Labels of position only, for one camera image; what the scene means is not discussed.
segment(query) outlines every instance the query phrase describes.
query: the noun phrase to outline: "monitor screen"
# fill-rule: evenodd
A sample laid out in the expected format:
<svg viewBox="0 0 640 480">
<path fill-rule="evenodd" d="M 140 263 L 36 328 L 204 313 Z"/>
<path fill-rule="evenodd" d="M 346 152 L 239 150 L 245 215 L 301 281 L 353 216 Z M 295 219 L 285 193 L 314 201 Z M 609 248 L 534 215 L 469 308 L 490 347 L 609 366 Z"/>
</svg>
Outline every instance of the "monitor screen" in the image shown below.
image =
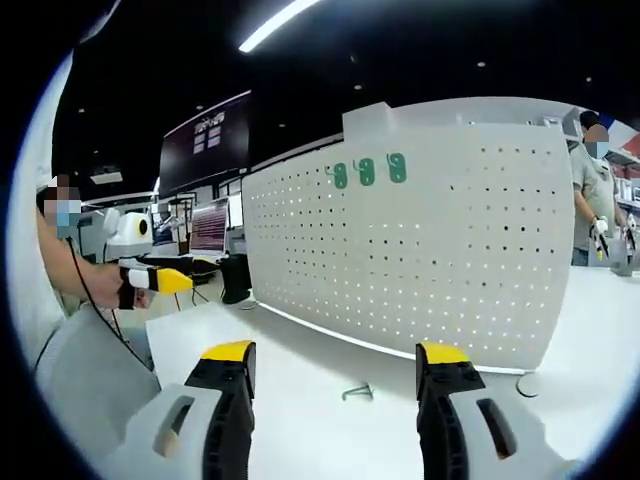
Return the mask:
<svg viewBox="0 0 640 480">
<path fill-rule="evenodd" d="M 160 155 L 162 198 L 249 166 L 249 93 L 209 108 L 165 135 Z"/>
</svg>

